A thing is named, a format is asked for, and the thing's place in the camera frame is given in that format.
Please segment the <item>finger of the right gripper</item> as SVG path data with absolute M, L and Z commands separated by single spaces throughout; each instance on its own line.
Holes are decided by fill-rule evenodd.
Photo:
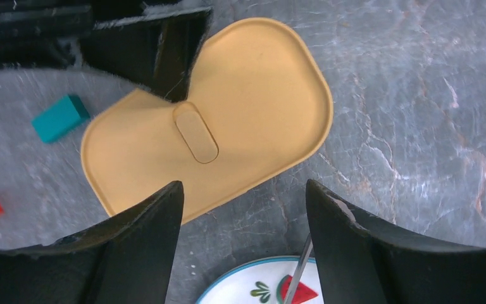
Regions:
M 177 103 L 187 99 L 212 6 L 94 6 L 83 61 Z

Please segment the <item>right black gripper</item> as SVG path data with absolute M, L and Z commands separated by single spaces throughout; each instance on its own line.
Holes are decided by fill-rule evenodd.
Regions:
M 138 61 L 152 71 L 170 32 L 196 53 L 204 30 L 190 23 L 208 20 L 208 1 L 0 1 L 0 69 Z

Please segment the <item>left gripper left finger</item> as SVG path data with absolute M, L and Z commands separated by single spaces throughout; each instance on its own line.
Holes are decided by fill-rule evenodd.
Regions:
M 164 303 L 184 186 L 48 246 L 0 250 L 0 303 Z

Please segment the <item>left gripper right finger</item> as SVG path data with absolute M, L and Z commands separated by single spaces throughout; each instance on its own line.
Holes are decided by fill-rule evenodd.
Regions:
M 306 211 L 325 303 L 486 303 L 486 248 L 391 224 L 316 180 Z

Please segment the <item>metal serving tongs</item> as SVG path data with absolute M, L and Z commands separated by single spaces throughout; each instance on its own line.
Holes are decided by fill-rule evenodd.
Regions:
M 306 242 L 304 244 L 303 251 L 301 253 L 301 256 L 299 257 L 297 266 L 295 268 L 295 271 L 292 275 L 292 281 L 289 284 L 287 293 L 285 295 L 285 298 L 283 299 L 283 304 L 291 304 L 292 300 L 294 298 L 294 295 L 296 293 L 297 287 L 299 285 L 299 282 L 301 280 L 302 274 L 304 272 L 304 269 L 306 267 L 306 264 L 309 260 L 309 256 L 311 254 L 311 251 L 313 250 L 313 242 L 311 239 L 311 235 L 308 234 L 306 238 Z

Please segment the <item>tan oblong box lid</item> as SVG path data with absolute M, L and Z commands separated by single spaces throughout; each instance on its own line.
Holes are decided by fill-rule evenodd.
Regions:
M 332 117 L 330 88 L 300 36 L 247 18 L 205 42 L 185 101 L 136 89 L 98 114 L 82 168 L 110 216 L 182 182 L 187 223 L 309 158 Z

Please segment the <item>white patterned plate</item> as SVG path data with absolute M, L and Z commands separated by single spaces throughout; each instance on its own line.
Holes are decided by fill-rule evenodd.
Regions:
M 273 256 L 238 266 L 220 276 L 197 303 L 283 303 L 298 256 Z M 323 303 L 316 261 L 309 258 L 292 303 Z

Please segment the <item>teal block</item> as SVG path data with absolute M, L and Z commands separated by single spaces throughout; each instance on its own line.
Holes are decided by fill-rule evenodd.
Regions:
M 31 124 L 42 142 L 53 143 L 88 119 L 90 114 L 82 100 L 68 94 L 36 116 Z

